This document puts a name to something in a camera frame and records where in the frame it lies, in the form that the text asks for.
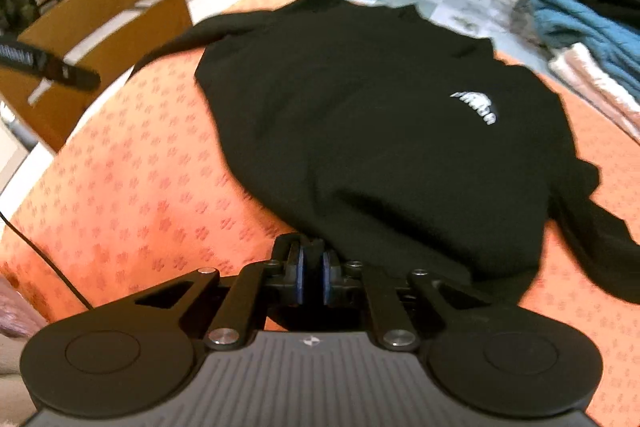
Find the black sweater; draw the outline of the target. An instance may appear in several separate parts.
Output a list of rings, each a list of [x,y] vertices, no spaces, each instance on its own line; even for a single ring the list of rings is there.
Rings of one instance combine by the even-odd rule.
[[[194,49],[233,176],[295,230],[518,299],[553,220],[593,283],[638,301],[638,244],[593,202],[559,95],[489,40],[412,5],[296,0],[206,18],[150,59]]]

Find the teal knitted sweater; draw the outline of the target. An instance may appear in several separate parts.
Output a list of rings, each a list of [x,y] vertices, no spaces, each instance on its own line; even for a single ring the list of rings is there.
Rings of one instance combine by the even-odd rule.
[[[528,0],[533,28],[549,49],[583,44],[600,69],[639,100],[639,31],[577,0]]]

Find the floral checked tablecloth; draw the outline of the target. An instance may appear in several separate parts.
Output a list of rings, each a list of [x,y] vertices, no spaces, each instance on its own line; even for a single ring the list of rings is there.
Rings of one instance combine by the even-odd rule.
[[[547,72],[549,53],[532,27],[526,0],[387,0],[389,6],[413,4],[432,23],[472,38],[488,38],[494,48],[536,72]]]

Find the orange patterned table mat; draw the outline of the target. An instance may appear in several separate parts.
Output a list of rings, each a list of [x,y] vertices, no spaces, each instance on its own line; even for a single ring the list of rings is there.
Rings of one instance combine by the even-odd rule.
[[[54,158],[15,223],[95,305],[216,262],[264,259],[284,225],[232,178],[193,74],[198,52],[146,66]],[[527,309],[581,329],[604,374],[562,426],[639,421],[639,309],[590,283],[549,225]],[[131,426],[490,426],[442,393],[409,355],[364,334],[262,332],[205,364],[186,389]]]

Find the wooden chair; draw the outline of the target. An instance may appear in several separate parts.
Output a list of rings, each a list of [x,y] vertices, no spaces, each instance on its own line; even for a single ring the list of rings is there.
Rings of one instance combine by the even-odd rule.
[[[63,0],[13,39],[94,70],[100,87],[78,91],[1,65],[2,101],[57,152],[115,80],[191,25],[186,0]]]

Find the pink white folded towel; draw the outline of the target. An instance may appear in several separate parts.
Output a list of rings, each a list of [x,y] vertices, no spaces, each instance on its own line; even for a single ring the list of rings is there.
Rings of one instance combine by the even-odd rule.
[[[620,83],[603,72],[581,43],[553,50],[548,66],[559,78],[639,142],[639,102]]]

